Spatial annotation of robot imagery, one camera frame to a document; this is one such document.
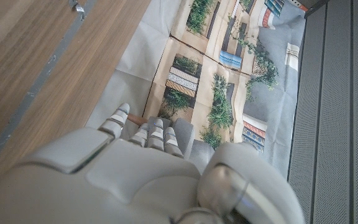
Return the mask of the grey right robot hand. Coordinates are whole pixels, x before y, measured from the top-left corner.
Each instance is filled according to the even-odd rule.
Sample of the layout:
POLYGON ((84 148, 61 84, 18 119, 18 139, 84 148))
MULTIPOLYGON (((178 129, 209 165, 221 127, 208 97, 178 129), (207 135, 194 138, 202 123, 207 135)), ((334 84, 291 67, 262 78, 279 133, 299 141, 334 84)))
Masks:
POLYGON ((72 131, 0 179, 0 223, 303 223, 290 184, 247 143, 220 145, 200 172, 157 119, 130 139, 121 104, 98 128, 72 131))

